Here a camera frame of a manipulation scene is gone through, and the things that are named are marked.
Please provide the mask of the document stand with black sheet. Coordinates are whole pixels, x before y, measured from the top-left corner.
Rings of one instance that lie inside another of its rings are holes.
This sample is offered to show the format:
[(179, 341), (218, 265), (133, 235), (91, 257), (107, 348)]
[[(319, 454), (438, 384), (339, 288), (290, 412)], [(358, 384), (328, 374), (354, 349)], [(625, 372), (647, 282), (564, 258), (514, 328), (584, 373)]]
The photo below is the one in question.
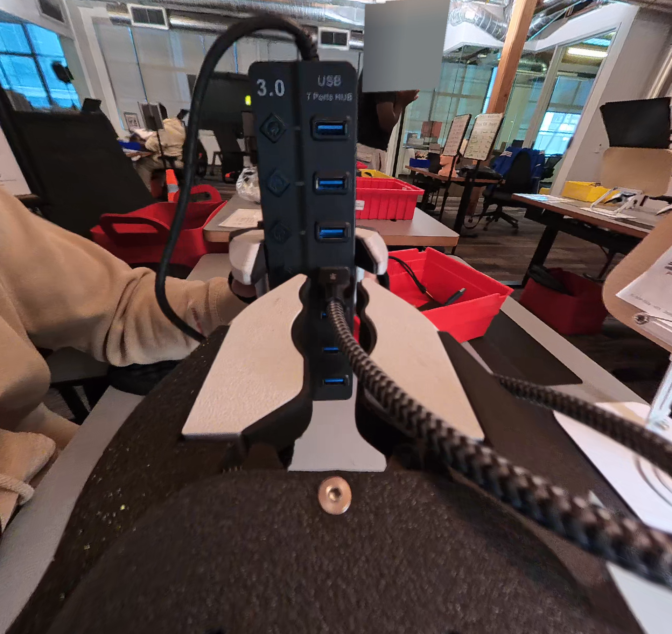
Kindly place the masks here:
[(606, 211), (618, 198), (618, 211), (644, 197), (671, 203), (671, 99), (607, 102), (600, 107), (609, 147), (600, 168), (608, 191), (590, 208)]

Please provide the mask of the wooden pillar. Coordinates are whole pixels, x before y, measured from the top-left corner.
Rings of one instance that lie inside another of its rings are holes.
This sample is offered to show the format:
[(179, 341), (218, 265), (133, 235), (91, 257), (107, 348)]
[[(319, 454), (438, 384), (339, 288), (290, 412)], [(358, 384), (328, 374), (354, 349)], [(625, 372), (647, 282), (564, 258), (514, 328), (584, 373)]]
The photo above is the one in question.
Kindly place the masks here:
[(487, 114), (504, 114), (538, 0), (515, 0), (503, 44)]

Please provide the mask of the printed instruction sheet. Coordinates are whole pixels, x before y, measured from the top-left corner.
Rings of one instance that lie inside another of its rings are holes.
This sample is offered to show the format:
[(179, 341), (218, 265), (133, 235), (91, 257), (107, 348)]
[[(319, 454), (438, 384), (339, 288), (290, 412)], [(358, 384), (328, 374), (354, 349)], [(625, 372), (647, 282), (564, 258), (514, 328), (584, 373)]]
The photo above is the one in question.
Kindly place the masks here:
[(671, 321), (671, 248), (616, 296), (650, 318)]

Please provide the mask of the red plastic bin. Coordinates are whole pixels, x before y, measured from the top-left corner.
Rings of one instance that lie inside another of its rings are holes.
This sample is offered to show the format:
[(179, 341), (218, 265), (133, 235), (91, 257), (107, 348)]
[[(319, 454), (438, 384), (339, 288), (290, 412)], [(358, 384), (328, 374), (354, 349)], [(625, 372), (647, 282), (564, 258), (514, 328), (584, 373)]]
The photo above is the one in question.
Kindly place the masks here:
[(441, 332), (463, 343), (484, 336), (512, 289), (434, 249), (398, 250), (382, 283)]

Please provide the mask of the small whiteboard easel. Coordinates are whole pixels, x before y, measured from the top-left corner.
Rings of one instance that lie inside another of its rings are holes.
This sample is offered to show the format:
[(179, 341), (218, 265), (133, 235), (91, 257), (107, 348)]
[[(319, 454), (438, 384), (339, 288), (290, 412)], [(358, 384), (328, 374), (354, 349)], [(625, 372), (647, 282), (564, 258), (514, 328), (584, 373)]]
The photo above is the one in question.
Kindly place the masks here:
[(465, 159), (485, 162), (491, 155), (503, 121), (503, 113), (479, 114), (463, 153)]
[(441, 152), (442, 156), (455, 158), (460, 155), (462, 143), (465, 140), (466, 131), (471, 119), (471, 114), (458, 115), (452, 119), (443, 151)]

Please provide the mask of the office chair with blue jacket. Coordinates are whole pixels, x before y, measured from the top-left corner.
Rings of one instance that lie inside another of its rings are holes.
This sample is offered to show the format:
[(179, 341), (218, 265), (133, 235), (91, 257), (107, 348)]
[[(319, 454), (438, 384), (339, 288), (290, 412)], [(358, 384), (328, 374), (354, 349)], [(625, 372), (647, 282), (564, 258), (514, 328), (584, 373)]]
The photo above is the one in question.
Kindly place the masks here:
[(518, 220), (505, 212), (515, 205), (514, 194), (535, 194), (544, 172), (546, 156), (543, 151), (525, 147), (510, 147), (494, 160), (492, 169), (500, 174), (496, 185), (483, 191), (483, 208), (478, 222), (485, 220), (483, 230), (500, 220), (508, 223), (516, 234)]

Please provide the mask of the yellow plastic bin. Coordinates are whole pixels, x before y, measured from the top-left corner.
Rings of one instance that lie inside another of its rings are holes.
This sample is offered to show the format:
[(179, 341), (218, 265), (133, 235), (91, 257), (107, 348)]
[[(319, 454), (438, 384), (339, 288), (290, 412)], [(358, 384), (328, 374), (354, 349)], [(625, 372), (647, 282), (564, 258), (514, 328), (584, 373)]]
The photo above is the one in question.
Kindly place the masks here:
[(568, 180), (565, 182), (560, 197), (593, 204), (610, 192), (610, 188), (596, 182)]

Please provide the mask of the black chair back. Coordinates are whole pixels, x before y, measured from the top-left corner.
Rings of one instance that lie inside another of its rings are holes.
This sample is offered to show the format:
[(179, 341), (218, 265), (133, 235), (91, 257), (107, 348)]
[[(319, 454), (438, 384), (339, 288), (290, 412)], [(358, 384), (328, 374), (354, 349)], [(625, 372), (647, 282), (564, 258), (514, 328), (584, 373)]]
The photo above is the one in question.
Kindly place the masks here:
[(154, 203), (101, 112), (17, 110), (1, 90), (1, 128), (40, 212), (57, 226), (91, 239), (102, 215)]

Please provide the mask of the person's left forearm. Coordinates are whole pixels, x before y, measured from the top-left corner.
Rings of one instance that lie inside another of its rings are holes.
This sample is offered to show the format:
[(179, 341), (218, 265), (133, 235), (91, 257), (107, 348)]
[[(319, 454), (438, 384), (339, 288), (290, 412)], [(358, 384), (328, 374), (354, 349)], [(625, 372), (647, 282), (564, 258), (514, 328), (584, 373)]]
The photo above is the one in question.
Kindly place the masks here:
[(223, 278), (168, 278), (169, 306), (196, 334), (163, 314), (156, 274), (26, 209), (1, 191), (1, 376), (32, 376), (38, 349), (74, 348), (116, 367), (180, 360), (244, 308)]

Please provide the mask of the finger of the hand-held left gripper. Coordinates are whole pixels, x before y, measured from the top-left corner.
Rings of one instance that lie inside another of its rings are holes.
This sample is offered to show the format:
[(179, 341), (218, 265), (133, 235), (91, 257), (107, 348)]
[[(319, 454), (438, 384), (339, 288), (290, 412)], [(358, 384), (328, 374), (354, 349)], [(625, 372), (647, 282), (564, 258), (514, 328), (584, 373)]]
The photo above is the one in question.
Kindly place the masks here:
[(386, 243), (378, 231), (356, 227), (356, 268), (374, 276), (388, 271), (389, 254)]
[(236, 281), (247, 286), (257, 286), (264, 281), (267, 277), (264, 229), (243, 229), (231, 235), (229, 260)]

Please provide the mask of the red ribbed crate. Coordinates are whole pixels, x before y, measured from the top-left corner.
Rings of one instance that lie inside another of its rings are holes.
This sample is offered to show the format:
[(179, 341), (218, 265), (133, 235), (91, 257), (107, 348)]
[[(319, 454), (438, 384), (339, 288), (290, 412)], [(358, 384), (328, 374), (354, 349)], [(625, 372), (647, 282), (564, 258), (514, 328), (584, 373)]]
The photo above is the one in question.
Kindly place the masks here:
[(394, 177), (358, 176), (356, 219), (409, 221), (413, 219), (423, 189)]

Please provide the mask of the black monitor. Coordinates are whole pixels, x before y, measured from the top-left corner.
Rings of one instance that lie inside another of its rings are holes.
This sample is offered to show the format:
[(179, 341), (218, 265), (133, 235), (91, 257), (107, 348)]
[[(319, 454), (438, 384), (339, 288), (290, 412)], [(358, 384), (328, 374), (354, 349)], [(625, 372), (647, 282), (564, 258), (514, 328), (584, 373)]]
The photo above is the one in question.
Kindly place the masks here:
[(209, 79), (199, 128), (228, 128), (243, 134), (243, 114), (251, 112), (252, 85), (247, 74), (215, 72)]

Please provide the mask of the instruction sheet on white stand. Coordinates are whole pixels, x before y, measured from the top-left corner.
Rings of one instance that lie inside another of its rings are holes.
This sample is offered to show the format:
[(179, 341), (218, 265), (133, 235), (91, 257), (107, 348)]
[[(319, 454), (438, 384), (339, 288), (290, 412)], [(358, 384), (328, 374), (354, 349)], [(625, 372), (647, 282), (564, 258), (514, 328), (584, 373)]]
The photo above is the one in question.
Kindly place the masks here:
[[(616, 294), (647, 271), (671, 248), (671, 218), (666, 218), (610, 273), (603, 286), (609, 313), (626, 326), (671, 351), (671, 322), (646, 316)], [(599, 403), (600, 408), (636, 423), (671, 445), (671, 366), (650, 406), (635, 402)], [(556, 414), (561, 427), (643, 522), (671, 532), (671, 468), (660, 469), (612, 439)], [(613, 564), (608, 565), (620, 594), (645, 633), (671, 632), (671, 591), (651, 586)]]

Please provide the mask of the dark red floor bin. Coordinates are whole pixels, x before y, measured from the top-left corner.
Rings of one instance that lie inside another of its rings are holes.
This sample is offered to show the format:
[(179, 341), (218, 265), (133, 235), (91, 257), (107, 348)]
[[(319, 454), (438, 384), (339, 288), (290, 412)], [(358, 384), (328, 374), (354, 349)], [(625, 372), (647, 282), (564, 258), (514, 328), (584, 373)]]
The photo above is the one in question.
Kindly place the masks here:
[(563, 336), (593, 336), (607, 317), (602, 286), (563, 269), (533, 266), (519, 304)]

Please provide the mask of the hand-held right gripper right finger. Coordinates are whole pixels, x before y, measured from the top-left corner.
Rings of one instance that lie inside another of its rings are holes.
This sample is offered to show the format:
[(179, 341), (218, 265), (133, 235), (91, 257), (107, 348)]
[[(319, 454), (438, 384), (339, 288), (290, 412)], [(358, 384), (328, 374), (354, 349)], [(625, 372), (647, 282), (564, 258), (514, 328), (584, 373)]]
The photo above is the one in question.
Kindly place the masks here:
[(362, 315), (374, 332), (374, 363), (430, 416), (481, 443), (483, 429), (437, 327), (376, 281), (364, 279), (360, 286)]

